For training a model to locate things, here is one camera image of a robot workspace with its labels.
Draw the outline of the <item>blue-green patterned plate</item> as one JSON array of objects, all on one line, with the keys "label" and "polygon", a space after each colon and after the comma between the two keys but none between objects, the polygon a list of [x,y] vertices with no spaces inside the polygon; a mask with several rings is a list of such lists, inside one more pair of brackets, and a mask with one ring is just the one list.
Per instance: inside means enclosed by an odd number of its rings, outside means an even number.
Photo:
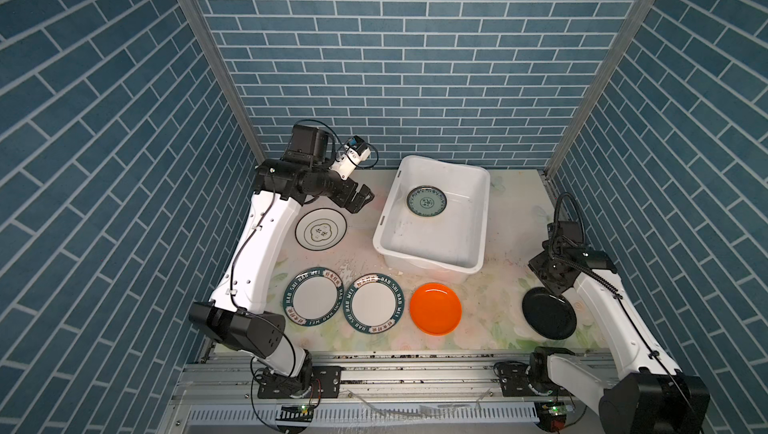
[{"label": "blue-green patterned plate", "polygon": [[447,196],[434,186],[418,186],[412,189],[407,197],[408,209],[419,217],[435,217],[447,207]]}]

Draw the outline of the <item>black plate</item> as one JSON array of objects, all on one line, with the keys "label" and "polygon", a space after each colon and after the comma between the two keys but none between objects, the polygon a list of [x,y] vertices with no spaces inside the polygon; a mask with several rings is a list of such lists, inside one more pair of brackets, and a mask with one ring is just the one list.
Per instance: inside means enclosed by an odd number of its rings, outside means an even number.
[{"label": "black plate", "polygon": [[544,287],[532,288],[524,295],[522,312],[530,327],[550,340],[565,340],[577,328],[577,316],[570,302]]}]

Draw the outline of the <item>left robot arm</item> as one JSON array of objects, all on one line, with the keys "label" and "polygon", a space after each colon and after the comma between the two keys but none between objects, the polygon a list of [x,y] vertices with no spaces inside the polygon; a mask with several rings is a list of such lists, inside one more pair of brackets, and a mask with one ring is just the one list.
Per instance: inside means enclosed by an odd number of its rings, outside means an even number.
[{"label": "left robot arm", "polygon": [[377,155],[363,138],[343,142],[320,121],[294,124],[282,156],[256,168],[248,218],[233,257],[209,300],[191,305],[190,322],[211,340],[254,355],[278,376],[308,376],[309,354],[287,337],[284,317],[266,309],[273,269],[306,203],[326,197],[355,214],[373,200],[370,188],[352,174]]}]

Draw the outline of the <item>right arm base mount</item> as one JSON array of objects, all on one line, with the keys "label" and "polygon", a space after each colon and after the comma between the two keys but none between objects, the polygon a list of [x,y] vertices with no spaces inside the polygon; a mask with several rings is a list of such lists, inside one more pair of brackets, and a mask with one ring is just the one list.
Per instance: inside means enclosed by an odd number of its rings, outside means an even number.
[{"label": "right arm base mount", "polygon": [[561,386],[532,380],[530,366],[519,361],[501,361],[493,366],[504,397],[560,397],[571,393]]}]

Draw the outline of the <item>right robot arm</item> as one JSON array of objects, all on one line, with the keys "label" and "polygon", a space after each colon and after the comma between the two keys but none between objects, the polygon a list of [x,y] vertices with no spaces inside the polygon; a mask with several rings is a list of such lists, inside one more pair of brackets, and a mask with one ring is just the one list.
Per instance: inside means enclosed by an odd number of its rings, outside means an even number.
[{"label": "right robot arm", "polygon": [[529,267],[554,295],[573,290],[591,311],[614,360],[615,383],[599,377],[575,353],[537,348],[530,357],[533,387],[561,388],[600,419],[607,433],[699,433],[710,393],[664,351],[628,299],[613,262],[602,251],[543,250]]}]

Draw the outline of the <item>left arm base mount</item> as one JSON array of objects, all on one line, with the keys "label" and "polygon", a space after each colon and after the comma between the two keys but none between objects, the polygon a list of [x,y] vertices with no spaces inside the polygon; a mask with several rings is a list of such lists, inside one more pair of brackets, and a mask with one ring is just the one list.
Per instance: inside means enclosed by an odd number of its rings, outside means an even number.
[{"label": "left arm base mount", "polygon": [[307,398],[309,391],[314,397],[335,399],[339,395],[342,368],[340,366],[314,366],[301,368],[297,377],[286,377],[268,368],[256,372],[259,399]]}]

